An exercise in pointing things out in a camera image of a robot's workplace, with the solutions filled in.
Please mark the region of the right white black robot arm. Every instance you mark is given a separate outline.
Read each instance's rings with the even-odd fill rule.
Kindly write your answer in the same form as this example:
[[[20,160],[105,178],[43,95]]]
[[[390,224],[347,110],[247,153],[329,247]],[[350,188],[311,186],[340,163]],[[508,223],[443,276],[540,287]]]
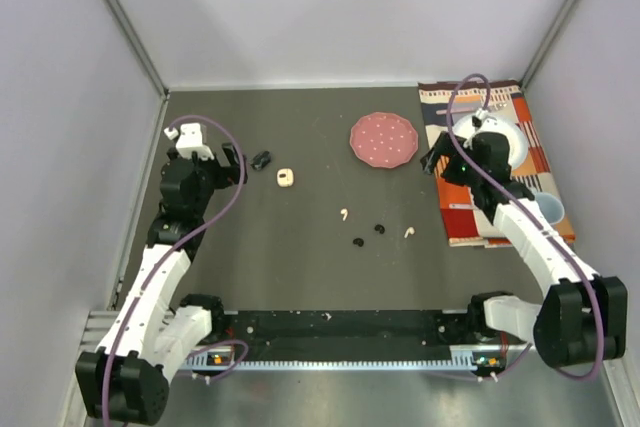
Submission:
[[[533,192],[511,175],[509,142],[497,132],[471,139],[439,134],[420,162],[441,178],[467,187],[474,205],[503,234],[533,274],[543,295],[531,304],[513,294],[475,296],[466,327],[487,343],[502,331],[535,346],[544,363],[562,368],[622,357],[626,351],[628,290],[616,276],[604,277],[582,261],[547,221]]]

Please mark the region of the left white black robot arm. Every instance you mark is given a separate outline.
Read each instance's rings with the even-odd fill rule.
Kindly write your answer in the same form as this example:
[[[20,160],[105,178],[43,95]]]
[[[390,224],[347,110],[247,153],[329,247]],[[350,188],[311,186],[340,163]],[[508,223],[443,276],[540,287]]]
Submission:
[[[192,295],[173,318],[166,314],[191,267],[209,222],[214,192],[247,180],[245,159],[232,142],[221,164],[206,145],[172,147],[159,179],[158,211],[151,223],[137,276],[116,320],[92,351],[79,355],[75,375],[87,414],[147,426],[161,418],[169,388],[201,341],[216,343],[227,321],[218,298]]]

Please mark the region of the cream earbud charging case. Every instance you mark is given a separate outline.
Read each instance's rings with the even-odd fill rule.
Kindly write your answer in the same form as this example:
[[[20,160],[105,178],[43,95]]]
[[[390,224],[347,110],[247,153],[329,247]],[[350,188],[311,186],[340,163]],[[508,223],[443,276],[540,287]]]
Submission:
[[[278,186],[281,188],[292,187],[295,182],[293,170],[290,168],[279,169],[276,174],[276,180]]]

